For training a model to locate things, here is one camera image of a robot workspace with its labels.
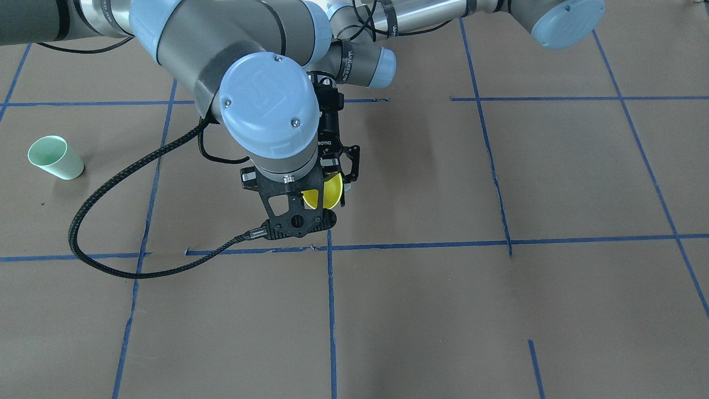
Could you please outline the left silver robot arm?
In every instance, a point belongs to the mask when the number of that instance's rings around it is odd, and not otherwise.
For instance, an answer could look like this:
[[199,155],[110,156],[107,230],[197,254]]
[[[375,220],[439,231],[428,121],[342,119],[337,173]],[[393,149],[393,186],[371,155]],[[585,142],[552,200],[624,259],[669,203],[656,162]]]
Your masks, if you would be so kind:
[[595,30],[603,1],[336,1],[326,9],[335,38],[354,42],[430,33],[477,14],[505,14],[547,49],[568,48]]

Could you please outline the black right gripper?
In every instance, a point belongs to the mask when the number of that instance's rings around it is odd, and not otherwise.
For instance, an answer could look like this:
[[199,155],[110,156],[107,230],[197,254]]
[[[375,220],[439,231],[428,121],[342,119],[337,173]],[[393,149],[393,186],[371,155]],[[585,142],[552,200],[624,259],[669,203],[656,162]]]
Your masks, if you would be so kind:
[[[344,95],[337,88],[334,78],[322,75],[316,71],[307,73],[312,88],[316,93],[320,118],[317,127],[317,154],[323,167],[339,167],[342,175],[343,192],[340,195],[340,207],[346,206],[346,192],[358,180],[360,169],[361,147],[343,146],[340,139],[339,112],[344,109]],[[347,157],[350,162],[349,172],[342,169],[340,157]]]

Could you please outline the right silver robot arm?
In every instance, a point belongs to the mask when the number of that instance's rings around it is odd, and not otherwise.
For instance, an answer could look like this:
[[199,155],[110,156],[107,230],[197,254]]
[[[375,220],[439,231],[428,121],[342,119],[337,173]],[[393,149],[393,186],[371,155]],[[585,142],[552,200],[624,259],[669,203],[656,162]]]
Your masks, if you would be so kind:
[[2,45],[134,39],[192,93],[253,163],[246,189],[296,209],[344,205],[339,84],[385,88],[391,50],[347,28],[354,13],[311,1],[3,1]]

